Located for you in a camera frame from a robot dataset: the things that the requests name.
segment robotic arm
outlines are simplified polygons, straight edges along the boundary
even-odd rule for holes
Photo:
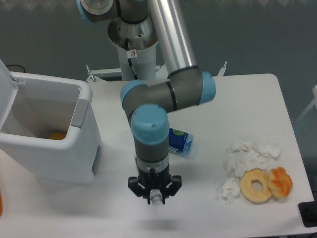
[[[78,3],[92,22],[115,17],[108,32],[117,46],[126,50],[146,49],[156,43],[156,35],[161,42],[170,80],[153,86],[134,80],[122,88],[120,96],[134,137],[139,173],[138,177],[129,178],[128,186],[138,197],[147,199],[148,204],[165,204],[165,199],[174,196],[182,186],[181,176],[169,173],[167,113],[211,101],[215,97],[214,80],[197,66],[178,0]],[[136,75],[133,66],[130,72]]]

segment cable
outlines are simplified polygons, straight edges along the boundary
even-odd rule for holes
[[[23,70],[23,73],[26,73],[25,67],[20,64],[7,64],[6,67],[20,67]]]
[[[315,235],[317,235],[317,232],[310,234],[310,235],[307,236],[306,238],[313,238]]]

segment silver metal tube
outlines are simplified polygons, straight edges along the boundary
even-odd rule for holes
[[[149,0],[148,5],[168,73],[196,66],[179,1]]]

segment blue can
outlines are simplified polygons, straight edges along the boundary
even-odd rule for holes
[[[170,128],[168,139],[170,152],[188,155],[194,136],[187,132]]]

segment glazed donut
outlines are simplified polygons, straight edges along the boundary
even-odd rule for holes
[[[252,187],[253,182],[259,182],[262,190],[255,190]],[[240,180],[240,190],[243,196],[254,203],[268,201],[272,193],[267,186],[267,175],[262,170],[251,170],[244,173]]]
[[[293,182],[284,168],[277,167],[276,169],[269,170],[267,178],[267,186],[271,189],[274,197],[282,199],[288,196],[293,187]]]

